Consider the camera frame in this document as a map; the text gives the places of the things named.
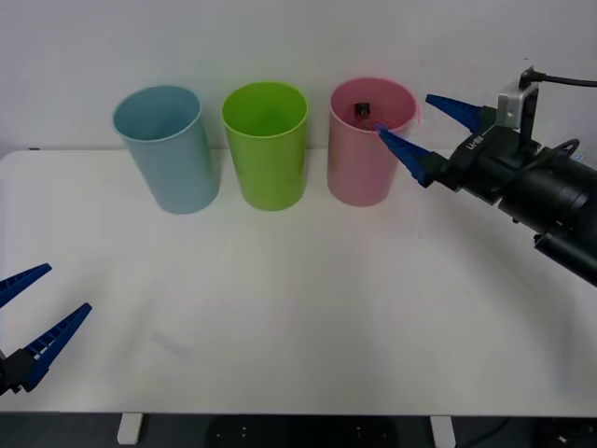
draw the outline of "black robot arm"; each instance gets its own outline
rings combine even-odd
[[[496,109],[428,95],[427,103],[472,132],[449,160],[381,124],[378,134],[421,185],[439,182],[498,203],[514,222],[537,232],[537,250],[597,287],[597,172],[575,160],[578,140],[550,148],[532,139],[540,81],[597,87],[531,68],[500,93]]]

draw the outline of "white table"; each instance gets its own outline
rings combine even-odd
[[[495,208],[402,170],[353,208],[326,152],[282,212],[220,192],[162,212],[125,151],[0,162],[2,275],[53,271],[7,305],[5,353],[88,301],[31,394],[0,411],[597,416],[597,293]]]

